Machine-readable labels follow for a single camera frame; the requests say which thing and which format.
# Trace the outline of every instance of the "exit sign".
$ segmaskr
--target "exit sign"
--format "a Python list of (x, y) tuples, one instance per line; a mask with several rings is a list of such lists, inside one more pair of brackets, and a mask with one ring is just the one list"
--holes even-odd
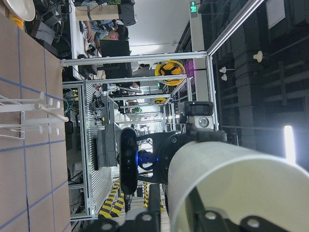
[(191, 18), (197, 18), (197, 2), (190, 1)]

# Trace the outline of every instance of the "bolt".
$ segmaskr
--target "bolt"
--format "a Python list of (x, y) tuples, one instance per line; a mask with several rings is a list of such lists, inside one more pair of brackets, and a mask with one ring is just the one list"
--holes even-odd
[(205, 214), (205, 217), (206, 217), (207, 219), (209, 219), (209, 220), (215, 220), (216, 217), (217, 217), (217, 215), (216, 215), (215, 213), (213, 213), (213, 212), (207, 212), (207, 213)]
[(153, 217), (149, 214), (145, 214), (141, 219), (143, 219), (144, 221), (150, 221)]
[(104, 231), (109, 231), (112, 228), (112, 224), (110, 223), (105, 223), (102, 225), (101, 229)]
[(171, 140), (170, 140), (172, 143), (175, 143), (177, 142), (177, 139), (175, 137), (173, 137)]
[(255, 219), (249, 219), (247, 224), (253, 228), (258, 228), (260, 226), (260, 223)]
[(200, 117), (198, 120), (198, 123), (201, 127), (207, 127), (209, 124), (209, 121), (206, 117)]

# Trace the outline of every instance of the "plate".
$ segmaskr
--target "plate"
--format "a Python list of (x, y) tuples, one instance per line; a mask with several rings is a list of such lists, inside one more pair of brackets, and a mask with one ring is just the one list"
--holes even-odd
[(33, 0), (3, 0), (4, 4), (18, 17), (31, 21), (35, 17)]

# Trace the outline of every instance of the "black monitor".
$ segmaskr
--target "black monitor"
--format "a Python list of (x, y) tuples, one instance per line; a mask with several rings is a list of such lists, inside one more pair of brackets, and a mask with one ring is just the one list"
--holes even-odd
[[(129, 41), (100, 40), (102, 57), (123, 57), (130, 56)], [(104, 70), (106, 79), (132, 77), (131, 63), (104, 64), (104, 67), (97, 68)]]

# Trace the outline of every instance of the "yellow helmet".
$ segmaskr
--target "yellow helmet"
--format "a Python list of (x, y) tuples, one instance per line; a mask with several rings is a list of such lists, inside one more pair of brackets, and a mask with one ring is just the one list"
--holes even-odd
[(156, 98), (153, 103), (156, 103), (156, 104), (164, 104), (166, 102), (166, 99), (165, 98)]
[[(183, 65), (175, 60), (165, 60), (165, 64), (157, 64), (154, 74), (156, 76), (180, 75), (185, 74)], [(176, 86), (184, 79), (178, 80), (164, 80), (162, 83), (168, 86)]]

